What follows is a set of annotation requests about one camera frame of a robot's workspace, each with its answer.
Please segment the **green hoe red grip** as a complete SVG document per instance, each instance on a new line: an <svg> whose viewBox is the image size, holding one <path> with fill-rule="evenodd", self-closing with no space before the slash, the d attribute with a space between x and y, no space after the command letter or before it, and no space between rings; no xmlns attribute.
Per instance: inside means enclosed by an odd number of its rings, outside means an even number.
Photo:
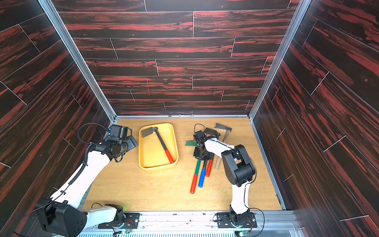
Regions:
<svg viewBox="0 0 379 237"><path fill-rule="evenodd" d="M186 142L186 146L195 146L195 142L194 141L187 141ZM192 179L192 183L191 183L191 188L190 188L190 193L191 194L194 194L195 193L195 188L196 188L196 184L197 184L197 180L198 180L198 174L199 174L199 170L200 170L200 165L201 165L201 160L198 160L196 159L197 162L196 162L196 168L195 168L195 171L194 171L194 175L193 175L193 179Z"/></svg>

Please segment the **black hoe red grip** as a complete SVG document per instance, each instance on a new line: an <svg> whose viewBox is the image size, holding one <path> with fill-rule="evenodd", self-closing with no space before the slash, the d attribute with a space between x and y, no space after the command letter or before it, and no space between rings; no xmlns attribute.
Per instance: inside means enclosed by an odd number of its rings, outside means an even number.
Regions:
<svg viewBox="0 0 379 237"><path fill-rule="evenodd" d="M166 144L165 144L162 136L159 133L159 128L158 127L148 127L148 128L146 128L146 129L144 129L144 130L141 131L141 134L142 134L143 138L145 138L145 137L147 137L147 136L149 136L149 135L151 135L153 133L155 133L157 135L157 137L158 137L158 139L159 139L159 141L160 141L160 143L161 143L161 145L162 145L162 147L163 147L163 149L165 151L165 154L166 154L169 162L171 164L173 164L174 163L174 159L173 159L172 155L170 154L170 152L169 152L169 150L168 150L168 148L167 148L167 146L166 146Z"/></svg>

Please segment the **yellow plastic storage tray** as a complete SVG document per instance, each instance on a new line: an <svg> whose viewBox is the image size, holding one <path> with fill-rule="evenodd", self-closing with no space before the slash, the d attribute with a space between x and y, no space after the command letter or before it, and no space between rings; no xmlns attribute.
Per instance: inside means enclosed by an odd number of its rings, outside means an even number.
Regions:
<svg viewBox="0 0 379 237"><path fill-rule="evenodd" d="M170 154L174 159L171 164L165 151L155 133L143 138L141 131L148 127L158 127ZM156 171L165 168L173 168L179 160L179 152L174 132L174 127L170 123L159 123L147 125L139 131L139 166L145 171Z"/></svg>

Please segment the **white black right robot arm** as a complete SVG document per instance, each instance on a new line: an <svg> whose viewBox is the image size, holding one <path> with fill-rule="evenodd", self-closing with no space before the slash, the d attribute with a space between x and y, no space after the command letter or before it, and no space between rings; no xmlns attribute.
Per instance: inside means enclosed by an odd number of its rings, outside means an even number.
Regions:
<svg viewBox="0 0 379 237"><path fill-rule="evenodd" d="M230 204L227 224L241 228L249 224L256 228L254 213L248 206L248 193L250 185L256 177L256 167L243 145L228 145L221 142L216 136L206 136L199 130L193 135L197 146L193 156L197 159L196 170L190 193L194 193L196 186L202 187L207 169L211 167L212 158L216 155L221 158L225 175L232 185L232 202Z"/></svg>

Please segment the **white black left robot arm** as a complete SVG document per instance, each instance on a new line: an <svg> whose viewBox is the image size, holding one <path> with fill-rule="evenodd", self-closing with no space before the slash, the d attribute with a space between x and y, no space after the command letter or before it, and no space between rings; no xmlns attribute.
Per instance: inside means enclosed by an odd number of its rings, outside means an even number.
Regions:
<svg viewBox="0 0 379 237"><path fill-rule="evenodd" d="M132 224L123 207L105 204L92 210L79 210L82 198L99 173L111 162L138 146L132 129L120 125L106 128L106 136L98 142L85 142L83 161L71 177L49 198L38 201L35 212L43 231L63 237L76 237L84 229L105 224L112 229Z"/></svg>

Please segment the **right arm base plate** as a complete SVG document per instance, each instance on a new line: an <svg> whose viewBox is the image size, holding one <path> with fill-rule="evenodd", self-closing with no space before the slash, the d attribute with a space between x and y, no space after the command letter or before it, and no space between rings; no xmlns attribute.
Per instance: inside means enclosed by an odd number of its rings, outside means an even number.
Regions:
<svg viewBox="0 0 379 237"><path fill-rule="evenodd" d="M254 213L247 210L243 214L235 214L234 212L217 212L216 219L218 228L257 228L257 221Z"/></svg>

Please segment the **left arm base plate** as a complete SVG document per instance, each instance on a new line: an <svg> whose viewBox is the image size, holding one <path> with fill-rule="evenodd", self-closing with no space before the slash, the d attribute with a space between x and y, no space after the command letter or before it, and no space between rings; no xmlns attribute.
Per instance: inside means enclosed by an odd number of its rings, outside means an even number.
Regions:
<svg viewBox="0 0 379 237"><path fill-rule="evenodd" d="M137 229L140 221L141 214L138 212L124 212L121 220L102 223L98 225L98 229Z"/></svg>

